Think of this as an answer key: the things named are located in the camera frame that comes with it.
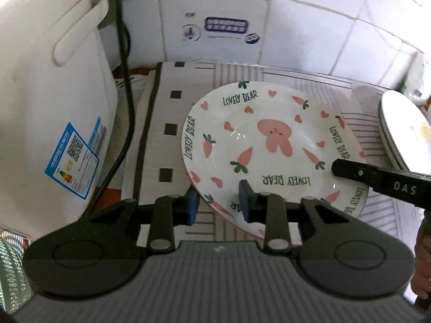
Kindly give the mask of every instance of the pink bear design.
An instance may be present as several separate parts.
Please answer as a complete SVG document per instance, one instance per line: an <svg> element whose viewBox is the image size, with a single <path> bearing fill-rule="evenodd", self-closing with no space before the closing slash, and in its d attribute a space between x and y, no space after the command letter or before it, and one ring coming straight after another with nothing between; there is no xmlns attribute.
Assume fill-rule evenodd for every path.
<svg viewBox="0 0 431 323"><path fill-rule="evenodd" d="M266 136L266 148L271 153L275 153L279 146L286 157L292 156L292 145L289 142L292 129L289 125L278 120L263 119L257 123L257 128Z"/></svg>

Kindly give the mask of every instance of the green basket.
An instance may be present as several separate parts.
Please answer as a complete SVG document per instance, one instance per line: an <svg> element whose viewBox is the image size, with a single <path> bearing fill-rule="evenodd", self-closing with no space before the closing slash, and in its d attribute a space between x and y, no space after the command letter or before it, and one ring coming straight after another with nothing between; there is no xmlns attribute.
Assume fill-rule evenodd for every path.
<svg viewBox="0 0 431 323"><path fill-rule="evenodd" d="M32 296L22 269L22 252L22 247L13 240L0 238L0 307L3 306L8 314L15 312Z"/></svg>

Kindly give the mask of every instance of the white handle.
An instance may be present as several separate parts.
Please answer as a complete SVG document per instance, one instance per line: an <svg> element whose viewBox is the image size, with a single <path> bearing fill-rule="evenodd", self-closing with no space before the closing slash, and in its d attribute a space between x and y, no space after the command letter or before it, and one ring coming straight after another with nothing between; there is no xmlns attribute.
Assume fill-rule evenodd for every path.
<svg viewBox="0 0 431 323"><path fill-rule="evenodd" d="M91 0L96 4L55 44L54 60L59 66L65 65L87 36L98 27L108 13L108 0Z"/></svg>

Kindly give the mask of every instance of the qr code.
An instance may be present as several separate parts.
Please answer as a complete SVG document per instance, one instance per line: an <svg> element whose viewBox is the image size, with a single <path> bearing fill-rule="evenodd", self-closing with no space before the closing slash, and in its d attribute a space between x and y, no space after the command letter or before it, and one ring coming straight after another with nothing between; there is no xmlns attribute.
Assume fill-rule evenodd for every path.
<svg viewBox="0 0 431 323"><path fill-rule="evenodd" d="M69 154L75 162L79 159L79 154L81 154L83 144L80 142L78 137L75 135L72 138L72 143L69 146L69 149L67 150L67 154Z"/></svg>

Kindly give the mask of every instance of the patterned tablecloth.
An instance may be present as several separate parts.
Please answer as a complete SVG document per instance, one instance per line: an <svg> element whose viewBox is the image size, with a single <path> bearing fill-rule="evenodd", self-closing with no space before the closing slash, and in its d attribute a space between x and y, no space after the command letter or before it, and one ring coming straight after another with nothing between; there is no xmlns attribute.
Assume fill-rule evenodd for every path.
<svg viewBox="0 0 431 323"><path fill-rule="evenodd" d="M344 118L356 134L368 163L391 166L378 131L378 103L385 88L328 75L202 62L163 63L149 77L155 78L154 86L144 91L137 108L137 132L143 134L135 135L126 161L122 198L135 197L147 204L160 196L187 190L190 182L180 155L184 120L202 96L238 81L277 83L315 97ZM422 218L421 210L413 205L372 190L359 216L411 249ZM146 244L147 233L148 227L143 226L139 245ZM195 224L176 227L175 237L177 242L254 239L223 221L203 201Z"/></svg>

